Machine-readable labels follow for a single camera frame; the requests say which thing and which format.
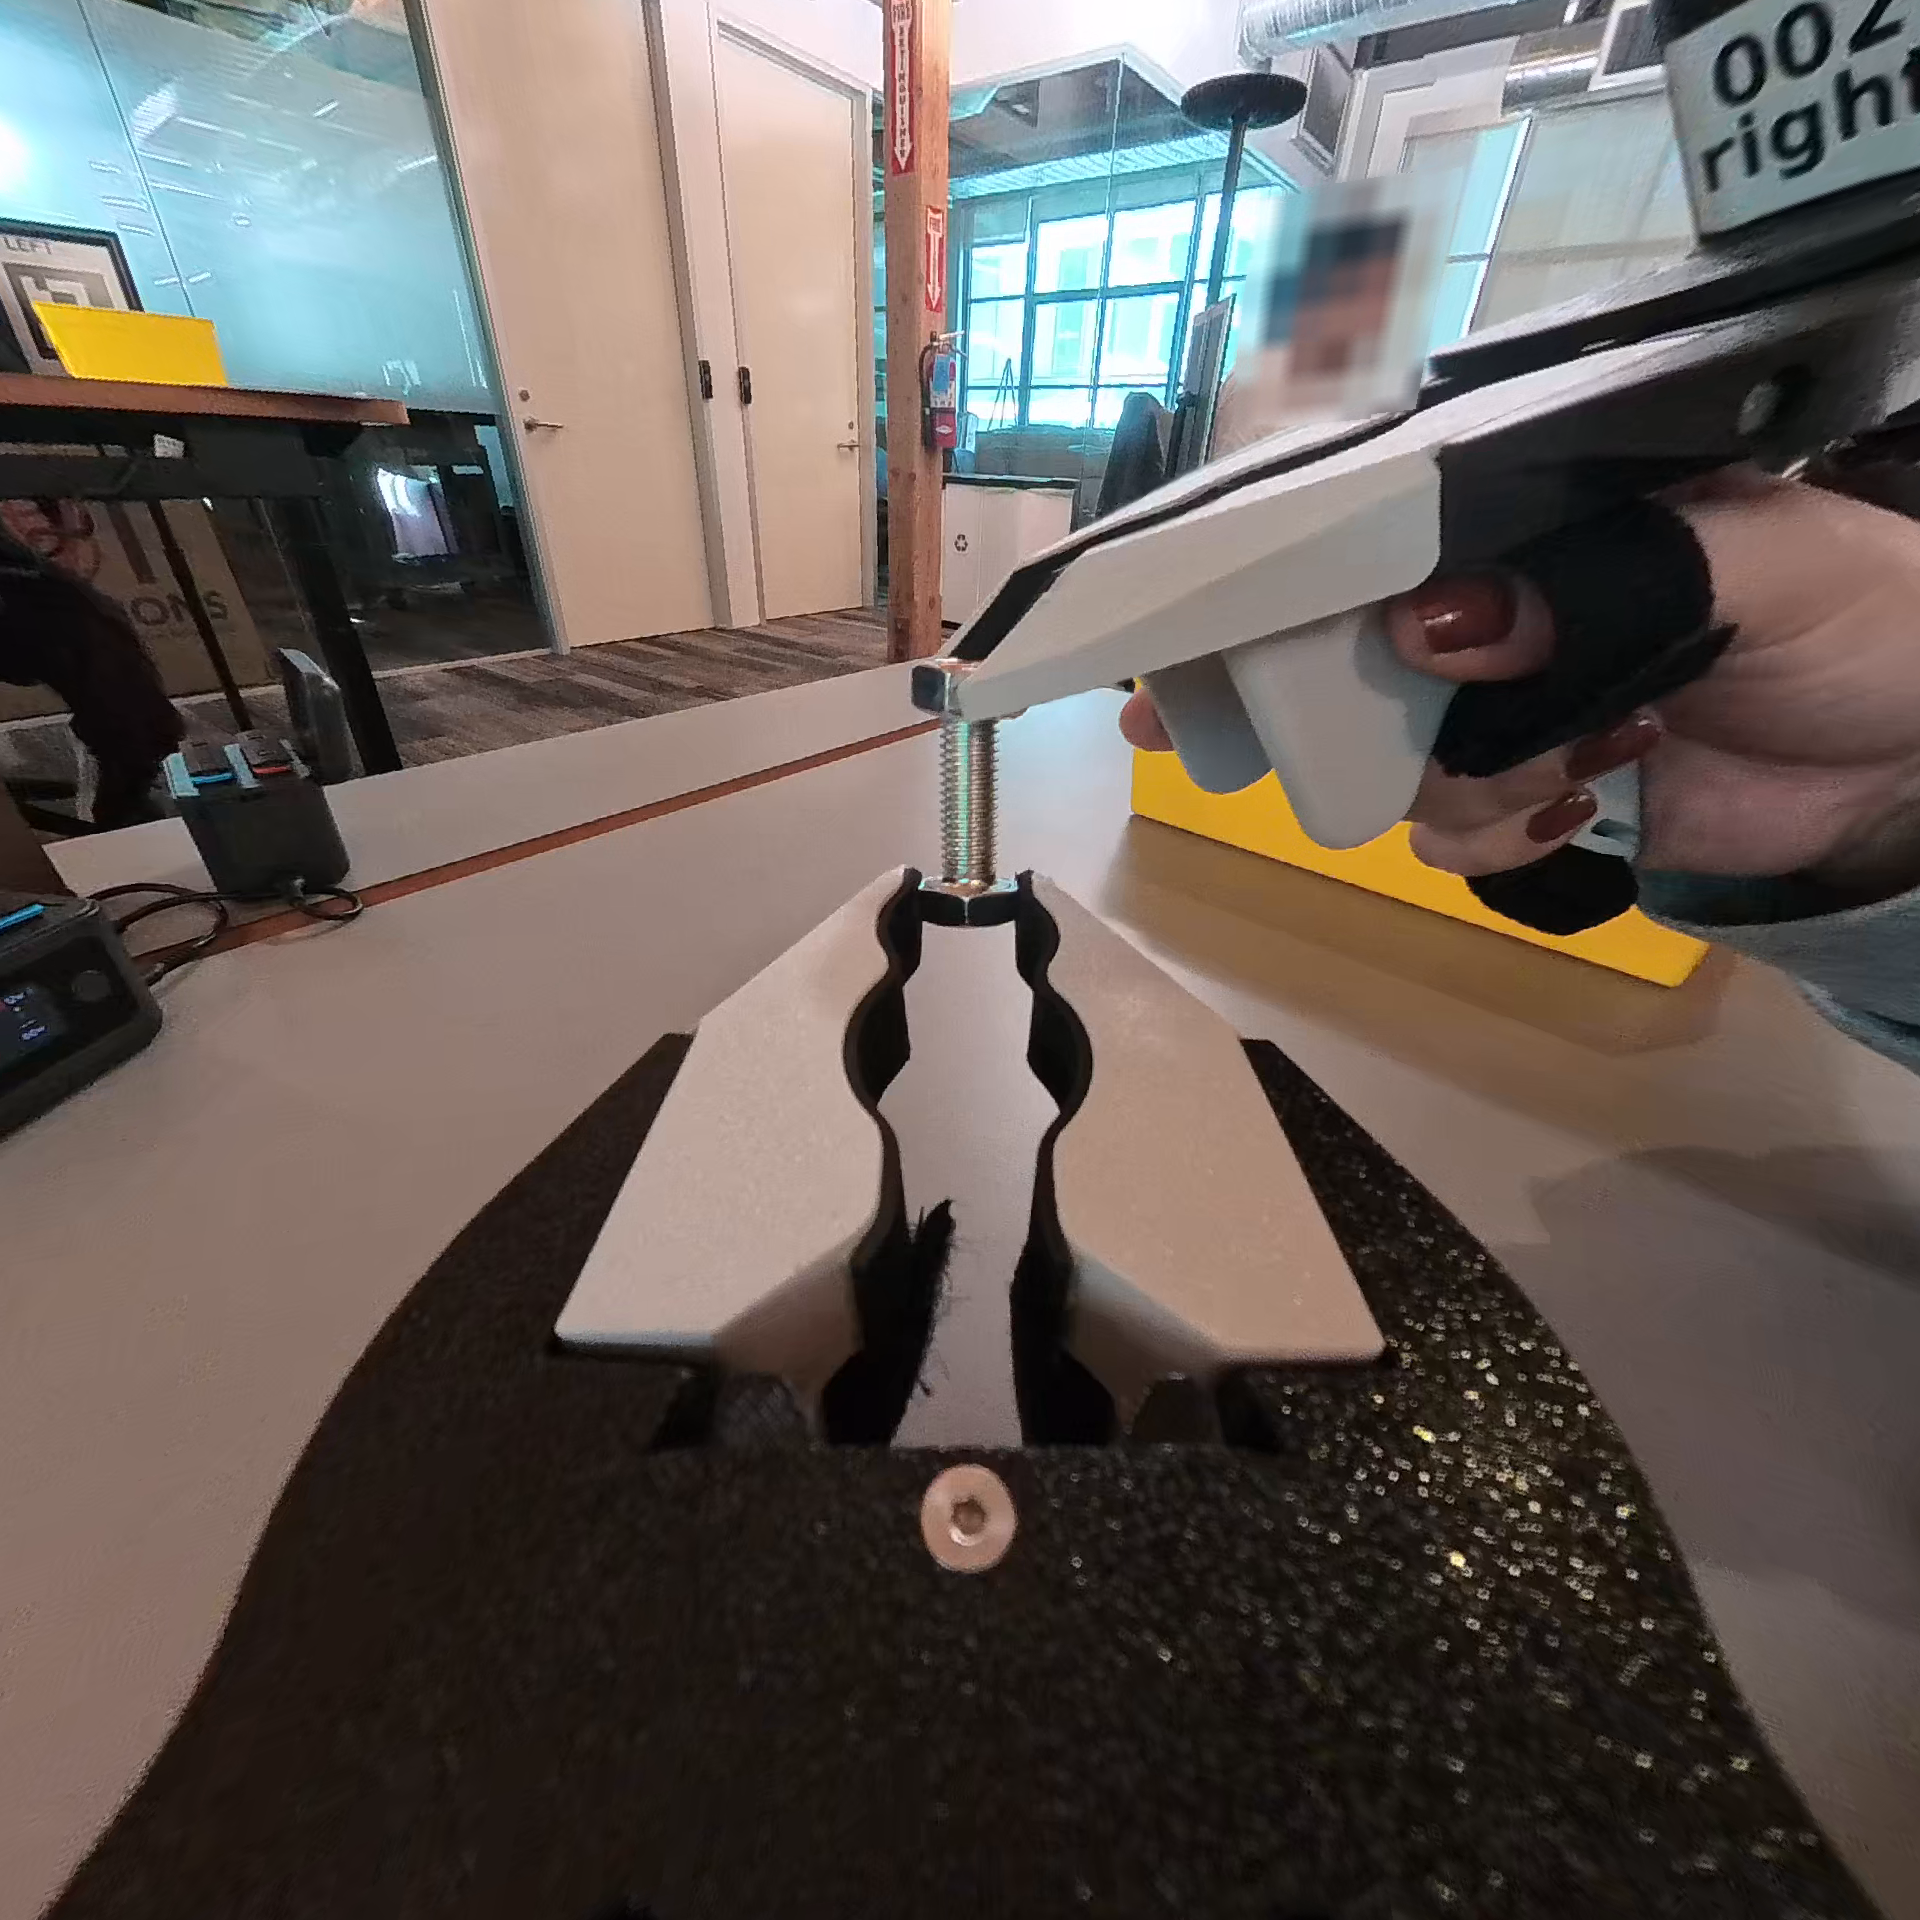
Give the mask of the black charger case with screen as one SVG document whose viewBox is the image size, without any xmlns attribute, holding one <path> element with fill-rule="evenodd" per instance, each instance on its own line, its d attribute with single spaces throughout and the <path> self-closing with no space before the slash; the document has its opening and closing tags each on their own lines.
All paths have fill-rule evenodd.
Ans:
<svg viewBox="0 0 1920 1920">
<path fill-rule="evenodd" d="M 2 1139 L 154 1044 L 163 1014 L 93 901 L 2 893 Z"/>
</svg>

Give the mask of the white door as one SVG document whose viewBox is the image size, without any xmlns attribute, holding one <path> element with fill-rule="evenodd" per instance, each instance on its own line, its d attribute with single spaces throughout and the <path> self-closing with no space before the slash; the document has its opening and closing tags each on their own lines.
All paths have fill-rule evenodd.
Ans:
<svg viewBox="0 0 1920 1920">
<path fill-rule="evenodd" d="M 759 609 L 861 609 L 874 402 L 858 96 L 733 28 L 718 33 L 712 83 Z"/>
<path fill-rule="evenodd" d="M 552 641 L 572 653 L 701 629 L 704 506 L 643 10 L 419 13 Z"/>
</svg>

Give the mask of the black floor lamp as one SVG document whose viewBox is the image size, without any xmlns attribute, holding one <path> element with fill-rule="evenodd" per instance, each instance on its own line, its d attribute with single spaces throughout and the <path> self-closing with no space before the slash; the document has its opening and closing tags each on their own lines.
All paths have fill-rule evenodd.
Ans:
<svg viewBox="0 0 1920 1920">
<path fill-rule="evenodd" d="M 1190 85 L 1179 100 L 1181 117 L 1188 124 L 1227 137 L 1204 306 L 1220 301 L 1227 276 L 1245 137 L 1252 130 L 1285 128 L 1300 117 L 1307 99 L 1309 86 L 1304 80 L 1274 72 L 1231 72 Z"/>
</svg>

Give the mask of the steel bolt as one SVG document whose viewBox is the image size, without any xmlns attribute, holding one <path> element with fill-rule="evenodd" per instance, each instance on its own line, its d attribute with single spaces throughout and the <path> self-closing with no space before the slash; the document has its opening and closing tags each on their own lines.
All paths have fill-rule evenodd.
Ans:
<svg viewBox="0 0 1920 1920">
<path fill-rule="evenodd" d="M 915 662 L 915 706 L 939 725 L 942 862 L 930 890 L 979 899 L 1002 883 L 999 717 L 963 710 L 971 662 L 935 656 Z"/>
</svg>

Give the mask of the wooden desk with black legs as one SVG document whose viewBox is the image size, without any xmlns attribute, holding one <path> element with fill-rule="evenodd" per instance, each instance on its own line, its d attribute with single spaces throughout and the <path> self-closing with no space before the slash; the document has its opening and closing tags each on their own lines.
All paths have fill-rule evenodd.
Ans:
<svg viewBox="0 0 1920 1920">
<path fill-rule="evenodd" d="M 342 698 L 359 769 L 403 769 L 366 645 L 352 626 L 319 501 L 327 468 L 403 401 L 2 372 L 2 496 L 92 506 L 254 501 L 296 587 L 309 637 Z"/>
</svg>

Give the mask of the cardboard box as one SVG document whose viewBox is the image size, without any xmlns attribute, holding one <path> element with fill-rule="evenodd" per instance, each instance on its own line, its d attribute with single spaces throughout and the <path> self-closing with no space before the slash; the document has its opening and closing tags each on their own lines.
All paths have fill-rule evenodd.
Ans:
<svg viewBox="0 0 1920 1920">
<path fill-rule="evenodd" d="M 172 699 L 250 696 L 277 676 L 200 501 L 14 499 L 4 529 L 127 617 Z"/>
</svg>

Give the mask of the grey standing device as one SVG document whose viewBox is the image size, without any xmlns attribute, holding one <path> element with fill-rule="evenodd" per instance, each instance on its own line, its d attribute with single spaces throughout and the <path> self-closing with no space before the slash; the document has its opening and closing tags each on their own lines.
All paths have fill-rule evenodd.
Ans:
<svg viewBox="0 0 1920 1920">
<path fill-rule="evenodd" d="M 325 662 L 296 646 L 274 651 L 285 704 L 285 739 L 319 785 L 344 785 L 363 774 L 344 696 Z"/>
</svg>

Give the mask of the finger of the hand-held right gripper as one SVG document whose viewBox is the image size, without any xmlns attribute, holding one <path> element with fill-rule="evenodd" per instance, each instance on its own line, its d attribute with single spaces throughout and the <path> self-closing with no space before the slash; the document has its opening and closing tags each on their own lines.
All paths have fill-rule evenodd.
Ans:
<svg viewBox="0 0 1920 1920">
<path fill-rule="evenodd" d="M 1283 474 L 1066 562 L 952 699 L 989 722 L 1293 634 L 1419 585 L 1442 476 L 1421 451 Z"/>
<path fill-rule="evenodd" d="M 1112 517 L 1092 521 L 1076 536 L 1037 554 L 1026 565 L 1012 569 L 997 587 L 992 600 L 971 617 L 952 642 L 952 651 L 973 665 L 981 665 L 984 653 L 997 645 L 999 636 L 1012 624 L 1014 616 L 1023 613 L 1032 600 L 1050 585 L 1066 562 L 1082 550 L 1092 549 L 1112 538 L 1141 533 L 1166 518 L 1183 513 L 1206 507 L 1216 499 L 1237 490 L 1261 485 L 1283 474 L 1293 474 L 1314 465 L 1338 461 L 1350 457 L 1357 449 L 1366 449 L 1373 457 L 1395 457 L 1404 451 L 1429 453 L 1438 465 L 1432 436 L 1429 429 L 1404 420 L 1399 425 L 1366 425 L 1366 427 L 1300 427 L 1263 441 L 1254 449 L 1231 456 L 1230 459 L 1186 476 L 1186 481 L 1166 486 L 1147 501 L 1123 510 Z"/>
</svg>

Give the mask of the black office chair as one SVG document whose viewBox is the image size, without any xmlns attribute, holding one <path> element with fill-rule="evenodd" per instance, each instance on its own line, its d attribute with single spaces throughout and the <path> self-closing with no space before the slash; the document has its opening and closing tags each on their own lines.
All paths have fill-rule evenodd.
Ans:
<svg viewBox="0 0 1920 1920">
<path fill-rule="evenodd" d="M 1155 394 L 1130 392 L 1125 395 L 1095 496 L 1098 521 L 1131 507 L 1166 485 L 1168 472 L 1176 467 L 1181 425 L 1181 410 L 1168 410 Z"/>
</svg>

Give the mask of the black battery charger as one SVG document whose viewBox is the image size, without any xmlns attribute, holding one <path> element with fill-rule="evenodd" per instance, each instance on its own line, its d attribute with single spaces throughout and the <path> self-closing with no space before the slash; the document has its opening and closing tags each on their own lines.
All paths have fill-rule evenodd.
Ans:
<svg viewBox="0 0 1920 1920">
<path fill-rule="evenodd" d="M 342 892 L 349 858 L 327 792 L 283 733 L 190 739 L 160 779 L 216 899 L 294 904 Z"/>
</svg>

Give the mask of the person's right hand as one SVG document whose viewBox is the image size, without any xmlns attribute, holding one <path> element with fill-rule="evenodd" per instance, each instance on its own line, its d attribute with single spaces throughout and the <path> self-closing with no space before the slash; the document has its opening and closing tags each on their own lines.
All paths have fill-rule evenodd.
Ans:
<svg viewBox="0 0 1920 1920">
<path fill-rule="evenodd" d="M 1645 873 L 1791 877 L 1839 906 L 1914 890 L 1916 518 L 1756 468 L 1672 486 L 1664 506 L 1733 629 L 1711 673 L 1506 774 L 1430 765 L 1408 812 L 1412 856 L 1461 877 L 1526 867 L 1592 824 L 1602 777 L 1637 769 Z"/>
</svg>

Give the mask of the framed marker sign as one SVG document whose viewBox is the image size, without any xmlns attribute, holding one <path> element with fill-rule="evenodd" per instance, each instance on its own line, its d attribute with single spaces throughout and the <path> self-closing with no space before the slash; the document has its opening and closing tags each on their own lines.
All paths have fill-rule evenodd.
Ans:
<svg viewBox="0 0 1920 1920">
<path fill-rule="evenodd" d="M 144 312 L 111 232 L 2 218 L 2 372 L 62 377 L 38 305 Z"/>
</svg>

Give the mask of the wooden post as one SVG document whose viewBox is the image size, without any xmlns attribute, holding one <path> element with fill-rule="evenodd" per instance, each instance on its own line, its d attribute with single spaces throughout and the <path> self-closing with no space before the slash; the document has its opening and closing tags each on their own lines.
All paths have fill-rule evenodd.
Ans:
<svg viewBox="0 0 1920 1920">
<path fill-rule="evenodd" d="M 944 649 L 944 453 L 923 372 L 947 336 L 951 2 L 886 2 L 883 25 L 886 659 Z"/>
</svg>

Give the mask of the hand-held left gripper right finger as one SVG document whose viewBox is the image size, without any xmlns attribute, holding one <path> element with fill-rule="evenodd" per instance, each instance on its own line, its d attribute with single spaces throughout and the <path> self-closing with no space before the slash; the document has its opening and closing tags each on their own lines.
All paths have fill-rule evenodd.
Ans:
<svg viewBox="0 0 1920 1920">
<path fill-rule="evenodd" d="M 1019 880 L 1026 1067 L 1052 1100 L 1010 1289 L 1031 1446 L 1099 1446 L 1157 1390 L 1354 1369 L 1384 1336 L 1240 1036 L 1055 880 Z"/>
</svg>

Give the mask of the metal air duct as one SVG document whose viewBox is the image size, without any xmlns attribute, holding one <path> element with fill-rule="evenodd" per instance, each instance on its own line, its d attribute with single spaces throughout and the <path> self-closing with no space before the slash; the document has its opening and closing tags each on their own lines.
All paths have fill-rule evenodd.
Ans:
<svg viewBox="0 0 1920 1920">
<path fill-rule="evenodd" d="M 1237 52 L 1245 65 L 1274 65 L 1334 45 L 1348 52 L 1354 68 L 1366 68 L 1554 33 L 1606 10 L 1584 2 L 1245 2 L 1237 12 Z"/>
</svg>

